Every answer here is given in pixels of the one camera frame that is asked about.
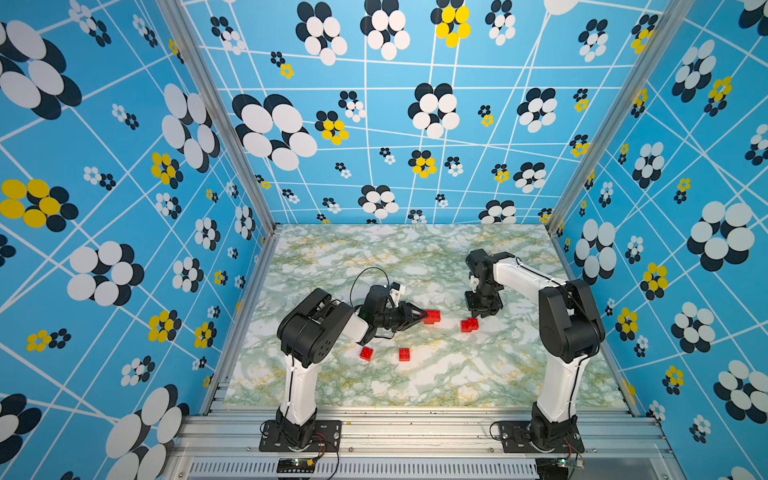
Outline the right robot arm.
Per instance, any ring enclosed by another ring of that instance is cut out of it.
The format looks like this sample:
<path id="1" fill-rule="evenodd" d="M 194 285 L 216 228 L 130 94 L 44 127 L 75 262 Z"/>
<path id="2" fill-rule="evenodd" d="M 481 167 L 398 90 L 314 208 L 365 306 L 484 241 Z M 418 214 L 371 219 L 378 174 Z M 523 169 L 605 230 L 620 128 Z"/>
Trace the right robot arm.
<path id="1" fill-rule="evenodd" d="M 530 439 L 540 451 L 568 441 L 583 452 L 577 427 L 577 398 L 589 361 L 605 340 L 590 285 L 550 276 L 507 252 L 471 251 L 466 259 L 471 289 L 465 293 L 470 316 L 493 316 L 503 308 L 500 292 L 510 288 L 538 307 L 539 339 L 547 351 L 542 390 L 532 407 Z"/>

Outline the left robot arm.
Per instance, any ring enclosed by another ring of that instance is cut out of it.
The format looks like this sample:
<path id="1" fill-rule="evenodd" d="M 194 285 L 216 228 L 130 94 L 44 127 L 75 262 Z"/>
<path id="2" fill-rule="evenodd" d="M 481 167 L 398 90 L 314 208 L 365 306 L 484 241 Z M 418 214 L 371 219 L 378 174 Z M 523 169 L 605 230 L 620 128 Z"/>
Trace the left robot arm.
<path id="1" fill-rule="evenodd" d="M 365 346 L 380 330 L 396 334 L 429 317 L 427 310 L 403 300 L 404 292 L 398 283 L 374 285 L 363 303 L 353 306 L 317 288 L 284 317 L 277 338 L 285 360 L 285 388 L 276 423 L 289 446 L 304 448 L 311 442 L 318 373 L 340 337 Z"/>

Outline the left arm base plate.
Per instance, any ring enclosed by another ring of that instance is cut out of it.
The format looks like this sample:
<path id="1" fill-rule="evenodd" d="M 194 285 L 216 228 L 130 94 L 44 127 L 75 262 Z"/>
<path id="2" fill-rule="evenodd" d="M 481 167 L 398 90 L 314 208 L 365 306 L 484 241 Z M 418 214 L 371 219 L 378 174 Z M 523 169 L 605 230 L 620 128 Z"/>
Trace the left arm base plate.
<path id="1" fill-rule="evenodd" d="M 260 452 L 319 452 L 322 446 L 337 451 L 341 440 L 342 422 L 314 420 L 307 426 L 297 426 L 291 422 L 268 420 L 263 423 L 260 432 Z"/>

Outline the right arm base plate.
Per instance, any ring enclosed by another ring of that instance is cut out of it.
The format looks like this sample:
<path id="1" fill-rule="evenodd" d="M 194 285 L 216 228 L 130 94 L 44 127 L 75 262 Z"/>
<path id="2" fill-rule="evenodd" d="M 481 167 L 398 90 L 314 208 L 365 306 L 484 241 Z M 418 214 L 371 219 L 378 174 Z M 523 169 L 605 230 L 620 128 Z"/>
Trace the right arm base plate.
<path id="1" fill-rule="evenodd" d="M 585 452 L 576 422 L 571 419 L 550 424 L 544 419 L 500 421 L 492 434 L 505 453 L 553 453 L 575 455 Z"/>

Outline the red long lego brick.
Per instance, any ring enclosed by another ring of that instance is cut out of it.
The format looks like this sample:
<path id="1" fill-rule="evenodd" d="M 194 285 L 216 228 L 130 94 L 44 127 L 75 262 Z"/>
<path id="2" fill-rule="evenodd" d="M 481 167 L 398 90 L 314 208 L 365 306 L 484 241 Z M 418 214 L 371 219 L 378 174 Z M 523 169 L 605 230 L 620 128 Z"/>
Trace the red long lego brick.
<path id="1" fill-rule="evenodd" d="M 441 313 L 437 310 L 426 310 L 426 316 L 422 320 L 425 325 L 434 325 L 440 321 Z"/>

